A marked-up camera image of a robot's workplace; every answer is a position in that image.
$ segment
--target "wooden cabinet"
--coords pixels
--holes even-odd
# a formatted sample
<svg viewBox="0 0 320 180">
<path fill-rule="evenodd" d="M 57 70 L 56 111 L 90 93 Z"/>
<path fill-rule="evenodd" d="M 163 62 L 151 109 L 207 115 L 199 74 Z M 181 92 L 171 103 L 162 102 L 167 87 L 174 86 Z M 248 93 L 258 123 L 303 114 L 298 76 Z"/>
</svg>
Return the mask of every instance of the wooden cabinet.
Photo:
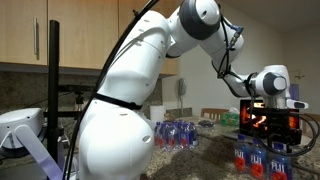
<svg viewBox="0 0 320 180">
<path fill-rule="evenodd" d="M 0 0 L 0 62 L 47 64 L 47 1 Z"/>
<path fill-rule="evenodd" d="M 134 18 L 133 9 L 140 11 L 148 0 L 119 0 L 119 36 L 126 29 L 128 24 Z M 179 0 L 161 0 L 152 10 L 161 13 L 164 17 L 169 18 L 170 15 L 179 7 Z M 161 77 L 176 75 L 178 73 L 178 60 L 177 59 L 165 59 L 164 65 L 161 70 Z"/>
<path fill-rule="evenodd" d="M 60 66 L 101 69 L 118 40 L 117 0 L 48 0 L 60 23 Z"/>
</svg>

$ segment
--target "kitchen counter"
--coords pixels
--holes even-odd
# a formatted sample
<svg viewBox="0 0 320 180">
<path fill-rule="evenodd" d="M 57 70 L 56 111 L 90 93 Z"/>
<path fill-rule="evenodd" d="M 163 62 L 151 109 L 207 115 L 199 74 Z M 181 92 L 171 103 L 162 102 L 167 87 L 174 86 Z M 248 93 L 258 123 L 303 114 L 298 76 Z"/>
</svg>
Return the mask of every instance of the kitchen counter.
<svg viewBox="0 0 320 180">
<path fill-rule="evenodd" d="M 236 127 L 216 124 L 214 128 L 198 127 L 199 146 L 192 150 L 165 151 L 155 148 L 146 169 L 149 179 L 252 179 L 237 174 L 233 164 L 233 143 L 223 133 Z M 292 158 L 294 179 L 318 179 L 320 143 L 311 152 Z"/>
</svg>

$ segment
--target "kitchen cabinet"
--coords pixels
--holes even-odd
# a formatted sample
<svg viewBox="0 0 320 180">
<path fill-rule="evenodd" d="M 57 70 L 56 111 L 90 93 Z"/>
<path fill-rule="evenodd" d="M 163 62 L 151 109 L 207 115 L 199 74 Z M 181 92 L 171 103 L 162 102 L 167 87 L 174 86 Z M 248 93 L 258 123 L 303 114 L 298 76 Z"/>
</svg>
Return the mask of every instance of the kitchen cabinet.
<svg viewBox="0 0 320 180">
<path fill-rule="evenodd" d="M 60 66 L 101 69 L 118 40 L 117 0 L 48 0 L 60 23 Z"/>
<path fill-rule="evenodd" d="M 119 36 L 124 32 L 128 24 L 134 18 L 133 9 L 140 11 L 148 0 L 119 0 Z M 170 15 L 179 7 L 180 1 L 178 0 L 161 0 L 152 10 L 159 12 L 164 17 L 169 18 Z M 178 73 L 178 59 L 165 59 L 161 77 L 176 75 Z"/>
<path fill-rule="evenodd" d="M 0 0 L 0 62 L 47 64 L 47 1 Z"/>
</svg>

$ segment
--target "black pole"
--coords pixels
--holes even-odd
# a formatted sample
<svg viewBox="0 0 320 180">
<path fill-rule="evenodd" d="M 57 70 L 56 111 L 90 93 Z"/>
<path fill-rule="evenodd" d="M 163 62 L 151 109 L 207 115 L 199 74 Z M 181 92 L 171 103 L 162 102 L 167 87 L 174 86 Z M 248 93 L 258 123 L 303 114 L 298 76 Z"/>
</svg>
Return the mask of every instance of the black pole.
<svg viewBox="0 0 320 180">
<path fill-rule="evenodd" d="M 48 127 L 47 149 L 57 162 L 58 157 L 58 83 L 59 83 L 59 22 L 49 24 L 49 75 L 48 75 Z"/>
</svg>

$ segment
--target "cabinet handle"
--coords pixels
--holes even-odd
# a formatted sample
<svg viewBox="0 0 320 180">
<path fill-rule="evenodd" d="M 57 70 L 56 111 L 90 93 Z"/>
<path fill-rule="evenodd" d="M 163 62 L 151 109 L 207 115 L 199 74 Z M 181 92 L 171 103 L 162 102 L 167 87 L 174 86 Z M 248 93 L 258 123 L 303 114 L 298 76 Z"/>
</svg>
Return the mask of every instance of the cabinet handle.
<svg viewBox="0 0 320 180">
<path fill-rule="evenodd" d="M 33 18 L 33 39 L 34 39 L 34 54 L 39 55 L 39 34 L 37 17 Z"/>
</svg>

